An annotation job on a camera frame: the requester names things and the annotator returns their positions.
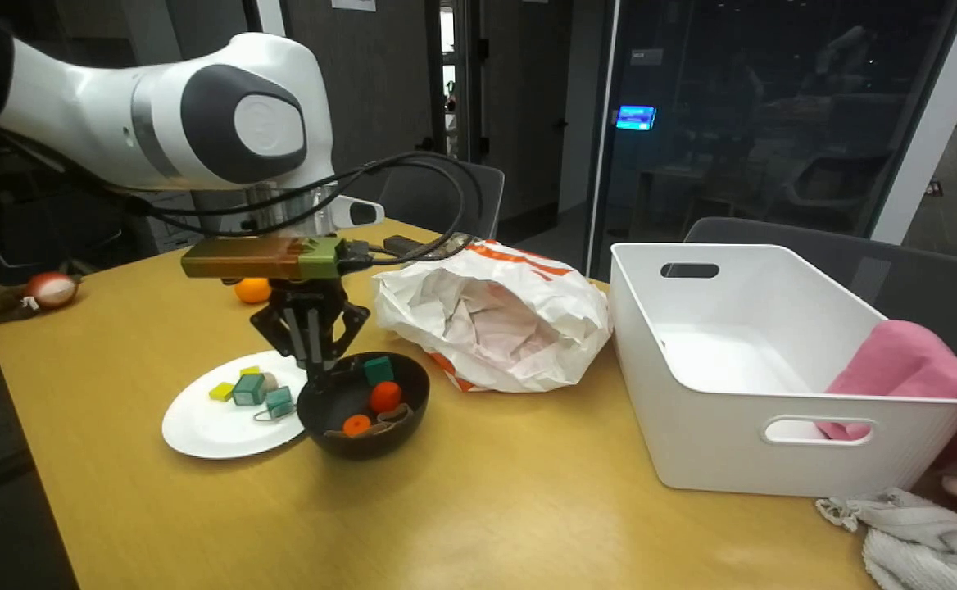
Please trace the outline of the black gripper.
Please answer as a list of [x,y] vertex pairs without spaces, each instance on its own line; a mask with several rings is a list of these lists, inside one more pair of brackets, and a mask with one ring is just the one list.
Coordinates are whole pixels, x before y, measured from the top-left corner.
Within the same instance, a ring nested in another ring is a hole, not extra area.
[[275,283],[253,328],[283,355],[294,356],[300,390],[325,390],[327,364],[361,333],[369,311],[354,306],[336,278]]

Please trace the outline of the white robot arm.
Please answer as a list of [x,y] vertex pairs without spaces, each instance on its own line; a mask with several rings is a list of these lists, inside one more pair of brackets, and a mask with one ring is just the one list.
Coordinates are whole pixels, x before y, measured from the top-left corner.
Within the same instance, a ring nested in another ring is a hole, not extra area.
[[342,278],[368,262],[322,217],[331,202],[331,109],[314,53],[271,34],[165,67],[62,62],[0,26],[0,132],[123,193],[268,190],[278,227],[183,257],[193,278],[265,278],[253,323],[322,376],[361,332]]

